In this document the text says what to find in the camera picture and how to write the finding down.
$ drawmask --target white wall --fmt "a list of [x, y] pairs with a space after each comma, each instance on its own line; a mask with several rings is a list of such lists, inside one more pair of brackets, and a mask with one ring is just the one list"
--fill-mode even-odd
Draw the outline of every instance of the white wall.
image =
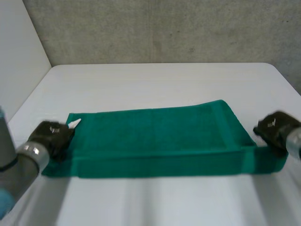
[[0, 105], [8, 121], [50, 68], [22, 0], [0, 0]]

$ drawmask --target green towel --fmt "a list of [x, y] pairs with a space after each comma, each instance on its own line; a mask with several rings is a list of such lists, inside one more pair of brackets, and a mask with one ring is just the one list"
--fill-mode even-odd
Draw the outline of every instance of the green towel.
[[222, 100], [161, 109], [71, 113], [81, 118], [62, 163], [49, 177], [144, 178], [271, 173], [282, 169], [269, 147], [257, 147]]

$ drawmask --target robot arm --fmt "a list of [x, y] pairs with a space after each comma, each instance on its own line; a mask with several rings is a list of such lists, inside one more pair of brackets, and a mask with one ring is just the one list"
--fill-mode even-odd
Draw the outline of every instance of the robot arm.
[[0, 220], [33, 183], [49, 160], [62, 161], [74, 130], [58, 122], [42, 122], [15, 150], [0, 109]]

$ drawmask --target gray concrete wall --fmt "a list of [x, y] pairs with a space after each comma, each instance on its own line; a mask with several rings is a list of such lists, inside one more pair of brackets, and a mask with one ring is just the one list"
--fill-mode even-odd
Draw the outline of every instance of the gray concrete wall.
[[52, 66], [266, 62], [301, 93], [301, 0], [24, 0]]

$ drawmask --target table surface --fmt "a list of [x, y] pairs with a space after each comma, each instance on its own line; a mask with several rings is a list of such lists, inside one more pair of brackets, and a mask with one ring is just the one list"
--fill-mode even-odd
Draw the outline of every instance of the table surface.
[[[20, 145], [42, 120], [69, 113], [197, 105], [225, 100], [252, 132], [275, 110], [301, 119], [301, 97], [269, 64], [61, 65], [9, 122]], [[38, 177], [4, 225], [301, 225], [301, 163], [272, 175], [149, 179]]]

